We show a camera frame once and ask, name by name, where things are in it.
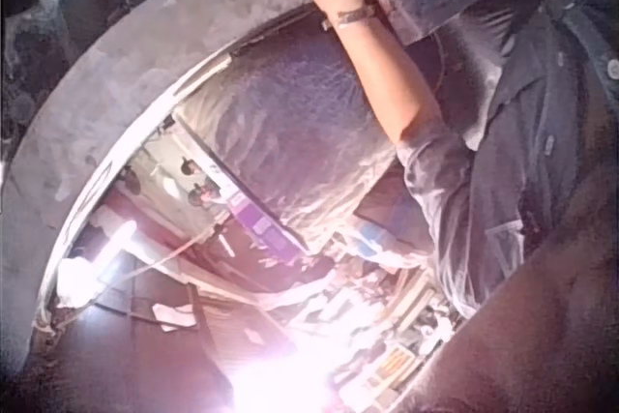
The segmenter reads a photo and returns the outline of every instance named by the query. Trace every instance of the gray shirt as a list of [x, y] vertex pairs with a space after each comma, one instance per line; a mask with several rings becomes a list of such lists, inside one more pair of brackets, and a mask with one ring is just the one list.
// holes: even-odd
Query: gray shirt
[[[440, 120], [398, 147], [437, 248], [437, 277], [467, 317], [561, 221], [583, 174], [581, 122], [594, 95], [587, 63], [616, 134], [617, 52], [604, 32], [618, 7], [617, 0], [544, 1], [517, 36], [477, 153]], [[616, 148], [607, 154], [617, 163]]]

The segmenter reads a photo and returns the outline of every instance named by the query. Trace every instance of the man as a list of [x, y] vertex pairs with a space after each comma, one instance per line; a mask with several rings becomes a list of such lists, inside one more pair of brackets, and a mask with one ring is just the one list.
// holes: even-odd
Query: man
[[[609, 145], [617, 105], [601, 83], [613, 81], [606, 68], [619, 68], [616, 53], [602, 34], [593, 45], [575, 34], [598, 26], [580, 5], [596, 11], [605, 31], [617, 0], [541, 4], [517, 35], [476, 154], [446, 127], [419, 69], [364, 0], [314, 2], [336, 26], [378, 122], [398, 146], [437, 249], [437, 276], [470, 317], [560, 223], [590, 166], [616, 154]], [[589, 52], [600, 56], [591, 61]]]
[[398, 145], [448, 296], [476, 313], [416, 377], [402, 411], [617, 411], [617, 0], [539, 3], [477, 154], [445, 127], [364, 0], [314, 1]]

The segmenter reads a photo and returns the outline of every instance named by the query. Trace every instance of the shirt pocket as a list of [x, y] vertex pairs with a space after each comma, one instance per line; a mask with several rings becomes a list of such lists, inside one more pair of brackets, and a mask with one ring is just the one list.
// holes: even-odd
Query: shirt pocket
[[488, 245], [496, 256], [505, 278], [509, 277], [524, 261], [522, 229], [522, 220], [515, 220], [486, 230]]

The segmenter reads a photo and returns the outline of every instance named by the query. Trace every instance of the shirt sleeve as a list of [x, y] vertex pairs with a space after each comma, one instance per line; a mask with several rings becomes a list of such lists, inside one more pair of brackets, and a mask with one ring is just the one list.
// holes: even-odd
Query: shirt sleeve
[[479, 307], [468, 273], [468, 223], [474, 152], [442, 121], [426, 123], [398, 145], [404, 181], [421, 205], [437, 251], [436, 274], [458, 311]]

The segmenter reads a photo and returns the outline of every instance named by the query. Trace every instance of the wristwatch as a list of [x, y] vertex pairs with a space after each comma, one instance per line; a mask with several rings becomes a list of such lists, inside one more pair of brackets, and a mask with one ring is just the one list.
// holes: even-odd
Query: wristwatch
[[[376, 16], [376, 7], [373, 5], [364, 5], [362, 8], [353, 10], [351, 12], [338, 13], [338, 20], [337, 20], [336, 27], [338, 29], [343, 29], [352, 23], [363, 21], [364, 19], [373, 18], [375, 16]], [[331, 29], [333, 26], [334, 24], [329, 19], [325, 19], [322, 22], [322, 27], [325, 31]]]

